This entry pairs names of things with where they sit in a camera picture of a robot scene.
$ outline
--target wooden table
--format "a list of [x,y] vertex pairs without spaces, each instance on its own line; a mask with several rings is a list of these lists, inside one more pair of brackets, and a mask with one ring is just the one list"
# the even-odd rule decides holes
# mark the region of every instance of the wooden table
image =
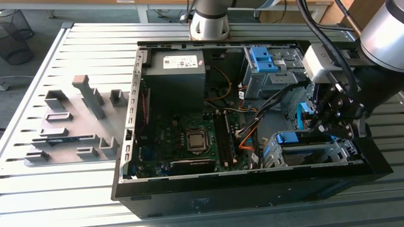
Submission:
[[[284,1],[268,8],[229,8],[231,10],[284,10]],[[309,10],[316,22],[320,22],[325,10],[333,0],[308,0]],[[187,9],[187,0],[0,0],[0,9],[47,9],[49,17],[56,9],[135,9],[139,12],[140,23],[148,23],[148,10]],[[287,10],[297,11],[296,0],[287,0]]]

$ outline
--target white sticker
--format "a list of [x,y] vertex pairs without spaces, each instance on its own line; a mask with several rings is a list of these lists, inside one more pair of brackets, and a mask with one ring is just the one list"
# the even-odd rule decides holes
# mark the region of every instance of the white sticker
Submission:
[[163,59],[164,69],[197,68],[196,55],[165,56]]
[[259,163],[259,156],[255,153],[251,155],[251,159],[256,164]]
[[240,98],[241,100],[244,100],[244,92],[243,92],[243,91],[239,91],[239,98]]
[[275,63],[276,65],[285,65],[285,61],[284,61],[284,60],[273,61],[273,63]]

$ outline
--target motherboard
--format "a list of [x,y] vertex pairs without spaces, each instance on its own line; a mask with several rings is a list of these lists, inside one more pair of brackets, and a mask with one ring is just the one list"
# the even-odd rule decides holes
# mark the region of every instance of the motherboard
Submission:
[[239,150],[237,113],[216,111],[152,115],[152,142],[140,147],[139,177],[203,174],[248,169],[248,154]]

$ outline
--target blue plastic handle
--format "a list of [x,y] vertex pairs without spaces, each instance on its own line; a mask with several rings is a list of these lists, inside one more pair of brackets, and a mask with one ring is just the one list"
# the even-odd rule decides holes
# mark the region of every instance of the blue plastic handle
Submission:
[[301,103],[297,104],[297,127],[299,127],[299,130],[304,130],[303,119],[301,119],[301,114],[303,113],[309,113],[309,114],[315,113],[309,109],[309,106],[305,102],[301,102]]

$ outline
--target floor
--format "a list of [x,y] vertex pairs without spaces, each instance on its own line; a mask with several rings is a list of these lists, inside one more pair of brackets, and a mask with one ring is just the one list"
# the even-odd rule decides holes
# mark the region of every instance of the floor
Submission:
[[[151,23],[177,23],[179,17],[185,11],[171,10],[157,17],[156,11],[149,11]],[[31,78],[8,76],[35,76],[53,39],[64,22],[75,23],[139,23],[135,10],[56,10],[55,18],[49,19],[44,10],[24,10],[24,15],[35,32],[35,36],[27,40],[35,54],[33,59],[17,66],[9,65],[0,58],[0,83],[7,82],[11,86],[8,91],[0,92],[0,137],[7,128],[15,110],[20,104]],[[251,11],[231,11],[228,14],[231,23],[257,23]]]

